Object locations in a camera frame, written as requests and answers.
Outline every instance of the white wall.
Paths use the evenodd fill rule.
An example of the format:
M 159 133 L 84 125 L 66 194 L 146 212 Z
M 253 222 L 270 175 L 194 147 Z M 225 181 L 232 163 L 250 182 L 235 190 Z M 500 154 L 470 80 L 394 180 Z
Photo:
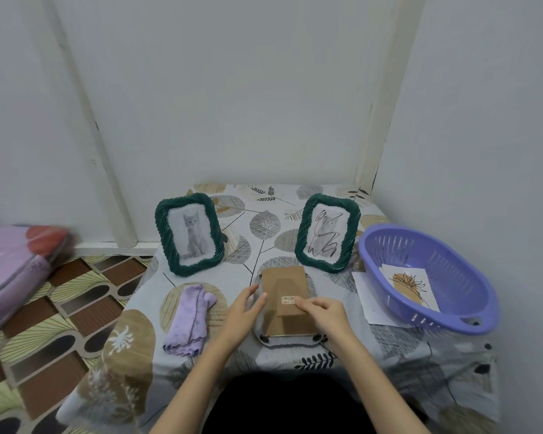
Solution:
M 351 183 L 396 0 L 54 0 L 140 241 L 189 184 Z
M 112 241 L 14 0 L 0 0 L 0 223 L 70 226 Z
M 373 196 L 499 293 L 503 427 L 543 433 L 543 0 L 427 0 Z

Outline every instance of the patterned floor mat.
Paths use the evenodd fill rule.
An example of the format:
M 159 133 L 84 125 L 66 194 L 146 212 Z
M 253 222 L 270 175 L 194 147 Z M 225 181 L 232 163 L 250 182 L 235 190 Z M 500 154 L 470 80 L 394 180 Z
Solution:
M 152 256 L 72 259 L 0 330 L 0 434 L 87 434 L 55 415 L 102 346 Z

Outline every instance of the lavender towel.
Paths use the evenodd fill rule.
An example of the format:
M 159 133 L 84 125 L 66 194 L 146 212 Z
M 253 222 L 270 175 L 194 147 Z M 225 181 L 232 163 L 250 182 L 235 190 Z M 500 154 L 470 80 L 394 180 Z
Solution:
M 198 355 L 207 338 L 205 317 L 217 301 L 215 294 L 205 292 L 203 285 L 185 286 L 175 317 L 163 343 L 163 350 L 172 355 Z

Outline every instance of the plastic colander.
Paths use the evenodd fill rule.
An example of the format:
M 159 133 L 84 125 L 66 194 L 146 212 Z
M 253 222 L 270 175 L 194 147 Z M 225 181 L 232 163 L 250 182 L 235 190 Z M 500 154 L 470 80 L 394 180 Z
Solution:
M 499 300 L 489 281 L 443 242 L 393 224 L 371 226 L 358 250 L 383 303 L 401 320 L 426 329 L 466 335 L 491 332 L 499 322 Z M 421 306 L 398 292 L 380 272 L 382 264 L 424 268 L 441 312 Z

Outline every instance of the white paper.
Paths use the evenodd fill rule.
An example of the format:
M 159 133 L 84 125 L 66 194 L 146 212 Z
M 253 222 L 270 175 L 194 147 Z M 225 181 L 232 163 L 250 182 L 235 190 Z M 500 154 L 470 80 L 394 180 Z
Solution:
M 364 310 L 364 318 L 370 324 L 411 328 L 412 326 L 397 318 L 386 305 L 382 304 L 377 292 L 365 272 L 353 272 L 354 283 Z
M 428 276 L 424 268 L 404 268 L 383 264 L 380 272 L 391 285 L 393 285 L 394 274 L 405 274 L 413 278 L 410 289 L 420 297 L 421 305 L 433 311 L 440 312 L 437 299 L 435 299 L 433 290 L 430 288 Z

